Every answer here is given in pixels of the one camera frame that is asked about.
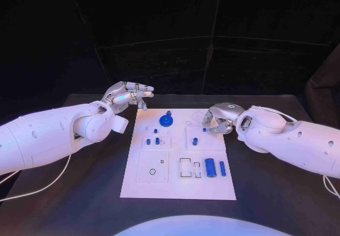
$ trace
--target small blue part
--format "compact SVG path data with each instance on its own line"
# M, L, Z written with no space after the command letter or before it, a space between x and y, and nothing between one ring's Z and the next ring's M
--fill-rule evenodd
M164 127L169 127L173 123L172 112L167 111L167 114L160 118L160 124Z
M199 139L198 139L198 138L193 138L193 146L198 145L198 141L199 141Z
M222 174L222 176L226 176L226 173L225 173L225 163L222 161L219 162L219 166L221 166L221 174Z
M216 177L216 168L215 168L213 159L208 158L205 162L206 162L208 177L209 178Z

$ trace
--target white pegboard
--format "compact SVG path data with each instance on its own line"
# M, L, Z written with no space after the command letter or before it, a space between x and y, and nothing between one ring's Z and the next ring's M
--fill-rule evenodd
M160 117L172 111L173 125L163 127ZM224 135L202 131L208 109L139 110L127 159L121 198L236 200L225 152ZM193 136L199 139L192 145ZM160 144L146 140L160 138ZM180 177L180 159L190 158L192 177ZM218 176L208 178L205 159L213 158ZM219 162L225 162L226 176ZM196 178L200 163L200 178Z

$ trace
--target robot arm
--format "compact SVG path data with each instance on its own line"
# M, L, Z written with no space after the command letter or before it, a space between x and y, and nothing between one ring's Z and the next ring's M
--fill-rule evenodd
M0 126L0 175L46 165L101 142L110 131L124 133L128 120L115 115L128 104L147 110L153 87L118 82L101 101L32 113Z
M226 134L235 126L238 139L254 151L270 152L300 168L340 178L340 130L297 121L274 109L252 106L245 111L231 103L211 107L203 125L213 116L219 126L209 132Z

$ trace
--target table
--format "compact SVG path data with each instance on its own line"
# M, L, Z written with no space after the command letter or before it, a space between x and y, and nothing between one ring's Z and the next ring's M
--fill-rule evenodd
M101 95L71 94L65 106L90 103ZM156 95L149 108L209 108L231 102L274 108L300 120L310 117L293 95ZM293 235L340 235L340 202L323 186L321 176L254 152L225 135L236 201L123 199L121 185L133 134L136 106L120 114L130 120L124 134L72 155L58 182L43 192L0 206L2 235L114 235L151 219L175 215L225 216L265 225ZM61 173L66 158L25 170L9 196L45 187Z

